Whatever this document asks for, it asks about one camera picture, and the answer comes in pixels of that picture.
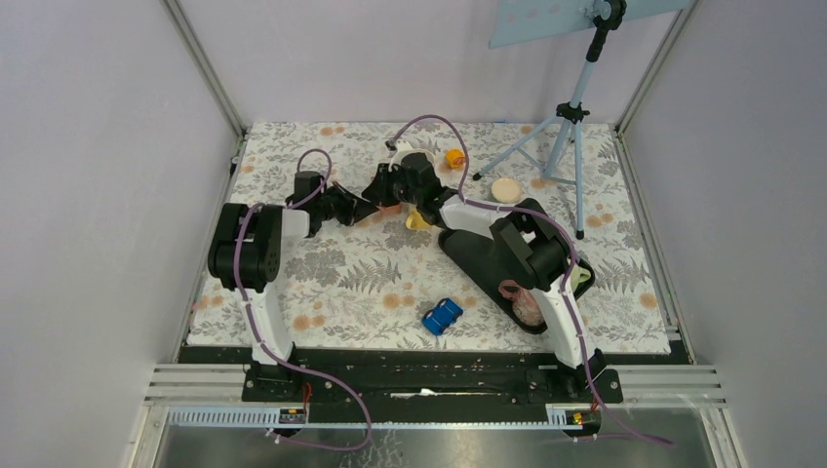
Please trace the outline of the yellow ceramic mug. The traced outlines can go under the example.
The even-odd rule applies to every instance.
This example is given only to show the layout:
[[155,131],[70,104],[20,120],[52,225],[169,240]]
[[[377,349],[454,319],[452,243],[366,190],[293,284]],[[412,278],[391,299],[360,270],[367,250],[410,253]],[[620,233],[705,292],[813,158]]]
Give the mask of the yellow ceramic mug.
[[409,213],[405,225],[411,231],[427,231],[432,227],[418,210],[413,210]]

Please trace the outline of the large pink speckled mug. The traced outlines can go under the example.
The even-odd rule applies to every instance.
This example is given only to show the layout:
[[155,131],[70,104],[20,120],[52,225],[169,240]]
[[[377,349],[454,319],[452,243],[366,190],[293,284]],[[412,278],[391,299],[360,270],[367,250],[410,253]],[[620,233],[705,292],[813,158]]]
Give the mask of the large pink speckled mug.
[[499,284],[498,291],[511,302],[514,320],[519,325],[539,327],[545,324],[542,312],[528,290],[513,280],[504,280]]

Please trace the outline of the light green mug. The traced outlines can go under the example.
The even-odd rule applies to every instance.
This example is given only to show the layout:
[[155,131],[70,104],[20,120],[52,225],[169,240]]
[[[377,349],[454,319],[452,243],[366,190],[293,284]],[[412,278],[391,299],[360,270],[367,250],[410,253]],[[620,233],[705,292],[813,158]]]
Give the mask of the light green mug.
[[587,268],[577,264],[571,272],[570,276],[571,288],[576,291],[580,287],[587,288],[589,282],[592,280],[592,273]]

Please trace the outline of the terracotta floral mug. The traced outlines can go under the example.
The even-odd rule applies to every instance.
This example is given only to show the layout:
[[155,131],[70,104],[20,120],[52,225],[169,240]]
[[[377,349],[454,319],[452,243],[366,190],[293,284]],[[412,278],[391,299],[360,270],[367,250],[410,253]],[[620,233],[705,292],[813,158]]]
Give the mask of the terracotta floral mug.
[[378,209],[383,215],[397,215],[402,211],[402,205],[397,204],[388,207],[379,206]]

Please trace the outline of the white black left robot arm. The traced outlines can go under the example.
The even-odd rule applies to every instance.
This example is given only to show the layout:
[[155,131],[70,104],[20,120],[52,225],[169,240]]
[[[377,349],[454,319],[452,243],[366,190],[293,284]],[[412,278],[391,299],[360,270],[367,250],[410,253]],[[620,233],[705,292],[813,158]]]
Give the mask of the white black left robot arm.
[[296,397],[302,371],[292,357],[295,341],[287,331],[277,299],[252,298],[275,286],[287,242],[315,236],[324,222],[352,226],[378,211],[371,202],[328,182],[314,171],[299,171],[287,204],[222,206],[208,251],[208,270],[222,286],[241,295],[253,337],[253,378],[281,401]]

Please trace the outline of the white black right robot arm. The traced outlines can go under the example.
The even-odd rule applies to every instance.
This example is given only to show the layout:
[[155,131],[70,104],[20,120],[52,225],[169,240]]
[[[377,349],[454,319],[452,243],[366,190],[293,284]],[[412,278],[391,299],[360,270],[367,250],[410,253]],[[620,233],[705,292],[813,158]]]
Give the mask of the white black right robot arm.
[[441,228],[440,249],[511,318],[517,314],[503,289],[508,282],[519,287],[539,308],[543,322],[529,330],[549,339],[563,395],[582,402],[597,390],[606,363],[589,343],[576,304],[594,285],[595,271],[584,259],[571,266],[565,231],[535,199],[501,205],[461,198],[422,151],[379,164],[362,195],[379,207],[412,205]]

